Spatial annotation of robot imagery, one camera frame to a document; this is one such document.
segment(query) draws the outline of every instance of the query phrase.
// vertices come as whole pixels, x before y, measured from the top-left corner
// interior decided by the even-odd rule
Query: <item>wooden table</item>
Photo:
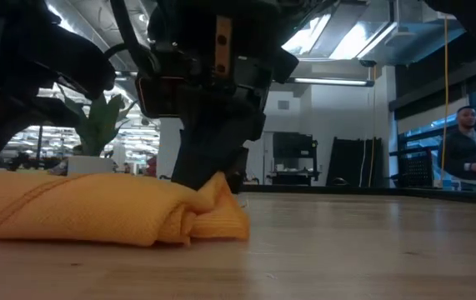
[[[249,242],[0,242],[0,299],[476,299],[476,205],[243,197]]]

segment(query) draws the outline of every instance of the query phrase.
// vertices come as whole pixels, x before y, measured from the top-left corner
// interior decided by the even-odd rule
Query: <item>yellow cloth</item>
[[[0,172],[0,238],[150,246],[248,238],[248,217],[218,173],[195,192],[126,174],[56,177]]]

